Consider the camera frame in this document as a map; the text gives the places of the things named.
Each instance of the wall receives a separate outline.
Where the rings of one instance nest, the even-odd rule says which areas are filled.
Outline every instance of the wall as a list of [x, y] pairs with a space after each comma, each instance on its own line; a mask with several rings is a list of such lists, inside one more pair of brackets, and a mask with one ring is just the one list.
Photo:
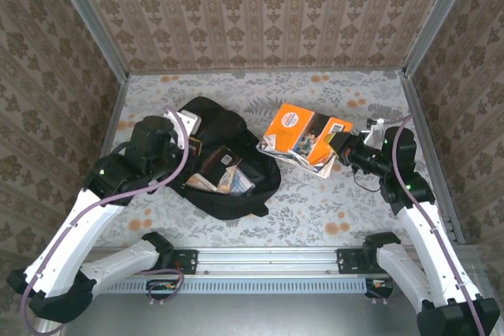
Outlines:
[[469, 243], [504, 297], [504, 0], [457, 0], [413, 81]]
[[435, 0], [91, 0], [129, 70], [401, 66]]
[[21, 334], [4, 282], [30, 264], [98, 157], [118, 83], [70, 0], [0, 0], [0, 334]]

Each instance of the floral tablecloth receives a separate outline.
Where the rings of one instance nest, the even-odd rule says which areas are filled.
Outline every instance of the floral tablecloth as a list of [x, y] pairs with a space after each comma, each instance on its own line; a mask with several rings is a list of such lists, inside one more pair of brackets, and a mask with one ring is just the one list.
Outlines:
[[[129, 140], [135, 122], [163, 114], [203, 95], [236, 111], [260, 137], [283, 102], [334, 115], [365, 128], [368, 117], [398, 119], [408, 113], [400, 73], [277, 72], [181, 76], [133, 76], [120, 115], [114, 146]], [[279, 162], [282, 185], [267, 202], [269, 215], [220, 221], [173, 190], [136, 197], [107, 227], [98, 246], [128, 246], [156, 230], [175, 246], [341, 246], [360, 245], [370, 233], [393, 231], [410, 241], [380, 193], [355, 185], [349, 168], [336, 164], [321, 179]], [[417, 151], [417, 170], [427, 169]], [[377, 178], [357, 175], [370, 189]]]

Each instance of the black backpack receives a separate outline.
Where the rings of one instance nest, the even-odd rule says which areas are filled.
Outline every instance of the black backpack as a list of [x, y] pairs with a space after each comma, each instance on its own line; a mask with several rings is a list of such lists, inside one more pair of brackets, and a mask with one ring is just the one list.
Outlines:
[[[219, 220], [235, 220], [249, 214], [268, 215], [265, 202], [280, 186], [280, 170], [275, 159], [258, 152], [256, 145], [259, 140], [246, 128], [245, 120], [204, 97], [192, 99], [180, 110], [201, 117], [198, 131], [192, 137], [199, 140], [202, 147], [199, 156], [190, 155], [183, 171], [169, 186], [178, 195]], [[187, 179], [198, 172], [202, 162], [222, 145], [241, 156], [238, 167], [255, 184], [250, 193], [231, 196], [185, 185]]]

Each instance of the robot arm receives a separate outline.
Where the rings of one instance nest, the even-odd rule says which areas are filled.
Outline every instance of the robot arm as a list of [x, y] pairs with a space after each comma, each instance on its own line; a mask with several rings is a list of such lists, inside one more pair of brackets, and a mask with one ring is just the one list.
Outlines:
[[[397, 172], [415, 203], [402, 188], [392, 163], [392, 141], [398, 128], [388, 128], [384, 138], [372, 136], [383, 134], [382, 129], [383, 123], [378, 123], [371, 127], [371, 133], [338, 133], [330, 145], [343, 165], [350, 166], [354, 172], [361, 169], [364, 174], [380, 178], [381, 195], [411, 237], [424, 273], [392, 233], [366, 237], [363, 254], [368, 266], [384, 269], [401, 287], [417, 312], [422, 335], [478, 334], [466, 296], [476, 310], [484, 333], [490, 334], [500, 314], [497, 303], [494, 298], [483, 299], [461, 266], [444, 230], [434, 195], [425, 179], [414, 171], [417, 146], [413, 132], [405, 129], [398, 137]], [[380, 139], [381, 150], [376, 144]]]
[[155, 232], [119, 253], [83, 264], [100, 234], [132, 198], [113, 201], [83, 214], [77, 222], [75, 219], [97, 201], [168, 177], [180, 159], [178, 138], [172, 121], [148, 116], [135, 125], [130, 142], [95, 163], [72, 211], [40, 257], [26, 269], [12, 271], [7, 279], [17, 293], [23, 294], [54, 244], [68, 233], [31, 290], [29, 306], [38, 317], [67, 323], [112, 283], [138, 271], [166, 268], [173, 246]]

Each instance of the gray floor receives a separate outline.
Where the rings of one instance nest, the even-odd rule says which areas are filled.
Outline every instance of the gray floor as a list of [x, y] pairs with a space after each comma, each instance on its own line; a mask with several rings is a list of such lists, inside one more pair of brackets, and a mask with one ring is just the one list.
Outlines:
[[363, 295], [190, 295], [149, 305], [142, 295], [102, 295], [66, 336], [418, 335], [410, 303]]

